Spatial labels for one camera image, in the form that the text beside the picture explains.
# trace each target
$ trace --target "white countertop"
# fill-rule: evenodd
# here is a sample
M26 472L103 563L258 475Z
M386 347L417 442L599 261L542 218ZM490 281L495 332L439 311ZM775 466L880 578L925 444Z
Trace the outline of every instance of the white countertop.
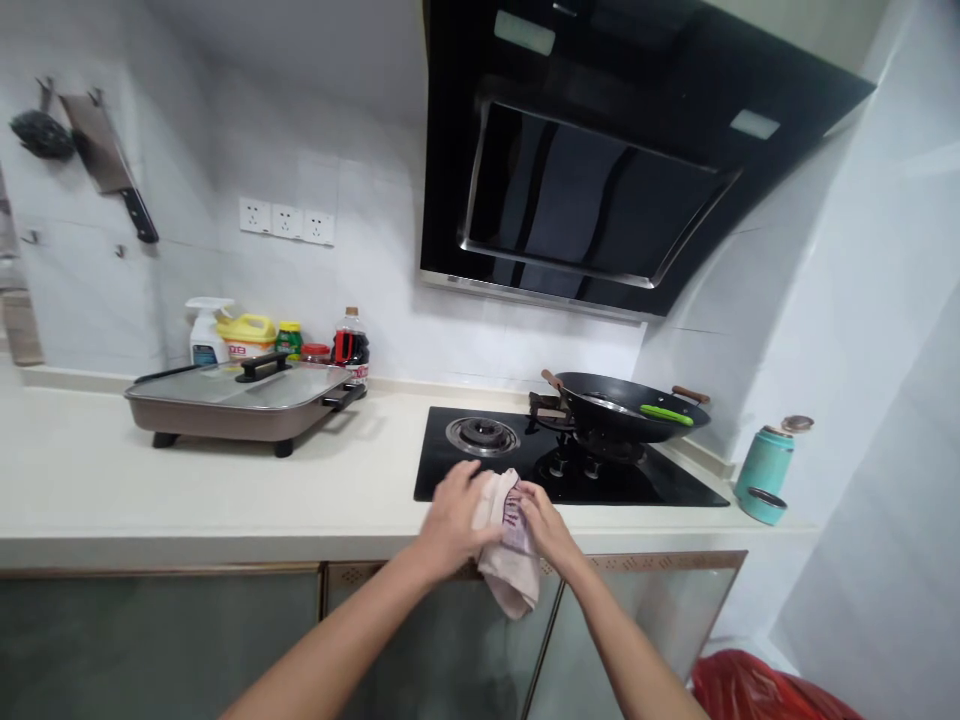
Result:
M523 396L374 383L286 459L267 443L150 445L117 395L24 388L0 356L0 568L374 560L416 535L431 406L523 412ZM729 500L729 483L666 454ZM726 508L559 506L587 553L743 549L776 528Z

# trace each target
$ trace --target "skillet leg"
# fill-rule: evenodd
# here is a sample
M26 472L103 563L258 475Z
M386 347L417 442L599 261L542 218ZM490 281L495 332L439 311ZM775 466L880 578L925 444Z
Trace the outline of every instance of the skillet leg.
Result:
M273 444L273 454L276 457L290 457L293 455L293 440L278 440Z
M153 434L153 446L155 448L165 448L171 447L180 437L174 433L154 433Z

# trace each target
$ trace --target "towel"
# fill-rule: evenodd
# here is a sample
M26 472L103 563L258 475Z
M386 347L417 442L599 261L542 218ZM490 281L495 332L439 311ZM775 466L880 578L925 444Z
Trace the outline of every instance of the towel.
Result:
M480 551L477 569L511 620L522 618L540 599L540 558L520 511L518 482L513 469L491 476L473 515L474 530L501 524L506 528L503 540Z

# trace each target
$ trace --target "cleaver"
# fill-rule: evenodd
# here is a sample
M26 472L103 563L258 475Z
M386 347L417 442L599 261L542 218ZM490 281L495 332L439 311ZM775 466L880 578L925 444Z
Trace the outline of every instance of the cleaver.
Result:
M101 96L61 95L60 102L73 126L73 141L77 154L101 195L120 193L127 212L137 230L137 237L145 243L160 239L153 226L143 198L137 190L120 140L110 124Z

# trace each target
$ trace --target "wall socket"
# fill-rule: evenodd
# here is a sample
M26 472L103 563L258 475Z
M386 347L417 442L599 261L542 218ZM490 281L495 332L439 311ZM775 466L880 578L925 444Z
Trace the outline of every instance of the wall socket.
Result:
M317 210L307 210L303 221L303 239L332 247L333 237L333 215Z
M270 203L240 198L240 229L246 232L270 234Z
M303 211L289 205L274 205L273 234L291 240L303 240Z

